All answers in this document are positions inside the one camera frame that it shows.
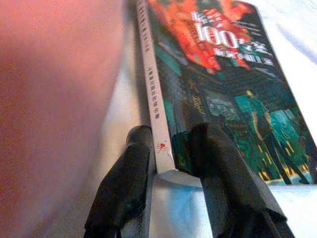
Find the book cover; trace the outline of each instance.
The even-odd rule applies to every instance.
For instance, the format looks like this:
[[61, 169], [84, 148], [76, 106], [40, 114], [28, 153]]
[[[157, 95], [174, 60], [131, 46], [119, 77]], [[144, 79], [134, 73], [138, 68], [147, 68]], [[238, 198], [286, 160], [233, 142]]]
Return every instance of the book cover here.
[[256, 8], [233, 0], [139, 0], [158, 173], [199, 184], [188, 134], [217, 123], [267, 184], [316, 184], [317, 149]]

